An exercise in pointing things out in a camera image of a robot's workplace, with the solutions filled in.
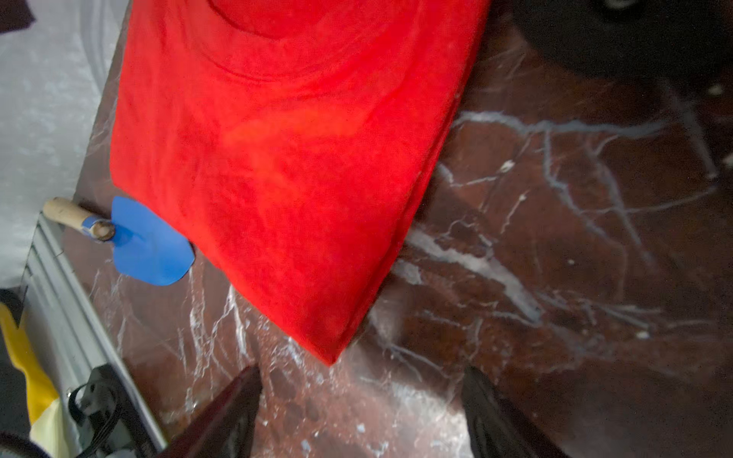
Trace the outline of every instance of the brown marble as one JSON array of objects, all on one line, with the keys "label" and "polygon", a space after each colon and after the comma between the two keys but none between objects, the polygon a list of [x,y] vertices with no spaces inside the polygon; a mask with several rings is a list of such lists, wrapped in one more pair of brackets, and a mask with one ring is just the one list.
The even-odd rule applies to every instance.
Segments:
[{"label": "brown marble", "polygon": [[[108,153],[124,41],[77,190],[102,212],[120,194]],[[720,457],[733,209],[728,175],[711,179],[700,156],[699,108],[733,103],[674,87],[575,76],[497,1],[405,247],[331,368],[201,254],[152,287],[120,276],[106,245],[67,232],[65,250],[171,435],[259,364],[254,457],[469,457],[457,394],[472,363],[571,457]]]}]

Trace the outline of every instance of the red t-shirt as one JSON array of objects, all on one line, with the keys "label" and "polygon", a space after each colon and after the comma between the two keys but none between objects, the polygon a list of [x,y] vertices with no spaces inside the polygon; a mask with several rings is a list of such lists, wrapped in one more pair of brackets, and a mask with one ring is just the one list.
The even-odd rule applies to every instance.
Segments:
[{"label": "red t-shirt", "polygon": [[402,245],[488,0],[135,0],[114,184],[324,363]]}]

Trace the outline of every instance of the wooden handle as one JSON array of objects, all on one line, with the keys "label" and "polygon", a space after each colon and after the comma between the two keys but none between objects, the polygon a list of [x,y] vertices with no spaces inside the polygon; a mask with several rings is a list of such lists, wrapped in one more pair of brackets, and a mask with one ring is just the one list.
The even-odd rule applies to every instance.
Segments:
[{"label": "wooden handle", "polygon": [[52,221],[84,232],[81,224],[89,216],[94,216],[94,213],[79,207],[69,199],[54,197],[43,205],[43,215]]},{"label": "wooden handle", "polygon": [[[82,234],[97,240],[107,241],[114,235],[114,225],[94,213],[79,207],[69,199],[54,197],[43,205],[43,215],[57,223],[76,229]],[[89,217],[95,218],[91,225],[84,226]]]}]

